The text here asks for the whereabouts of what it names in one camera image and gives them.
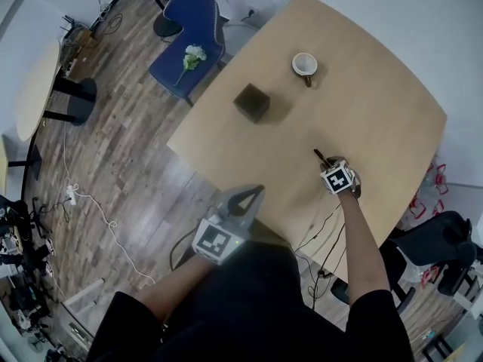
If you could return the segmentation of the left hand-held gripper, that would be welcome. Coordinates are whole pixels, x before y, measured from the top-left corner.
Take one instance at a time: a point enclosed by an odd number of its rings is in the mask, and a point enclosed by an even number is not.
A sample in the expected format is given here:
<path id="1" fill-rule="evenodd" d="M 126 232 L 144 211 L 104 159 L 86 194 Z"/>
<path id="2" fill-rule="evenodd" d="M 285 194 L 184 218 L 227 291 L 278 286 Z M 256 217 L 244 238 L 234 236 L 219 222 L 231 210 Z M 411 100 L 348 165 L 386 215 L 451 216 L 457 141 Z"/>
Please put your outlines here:
<path id="1" fill-rule="evenodd" d="M 192 249 L 216 265 L 223 264 L 250 237 L 252 226 L 265 196 L 265 186 L 249 184 L 222 192 L 214 210 L 196 230 Z"/>

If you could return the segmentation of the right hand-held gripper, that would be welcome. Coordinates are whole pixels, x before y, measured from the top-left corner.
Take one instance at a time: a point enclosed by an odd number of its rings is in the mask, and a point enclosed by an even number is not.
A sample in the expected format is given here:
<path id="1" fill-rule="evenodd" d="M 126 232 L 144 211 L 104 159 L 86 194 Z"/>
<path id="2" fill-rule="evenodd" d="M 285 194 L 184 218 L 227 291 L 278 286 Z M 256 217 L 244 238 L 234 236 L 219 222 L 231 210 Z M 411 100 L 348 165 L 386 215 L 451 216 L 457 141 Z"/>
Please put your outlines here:
<path id="1" fill-rule="evenodd" d="M 361 179 L 343 157 L 333 156 L 326 158 L 320 164 L 320 177 L 327 190 L 336 195 L 348 191 L 355 199 L 361 197 Z"/>

